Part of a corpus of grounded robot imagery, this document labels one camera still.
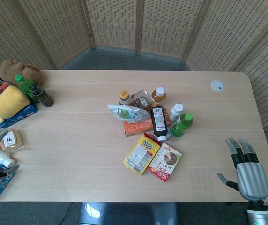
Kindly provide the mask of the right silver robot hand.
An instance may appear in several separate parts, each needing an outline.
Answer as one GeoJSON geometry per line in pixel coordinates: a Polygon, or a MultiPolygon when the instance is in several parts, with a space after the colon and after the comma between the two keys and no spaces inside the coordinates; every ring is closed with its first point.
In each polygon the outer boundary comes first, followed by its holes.
{"type": "Polygon", "coordinates": [[[236,170],[237,182],[226,179],[218,173],[219,180],[228,187],[240,192],[248,201],[263,201],[268,197],[268,181],[263,165],[259,162],[253,146],[240,138],[225,140],[236,170]]]}

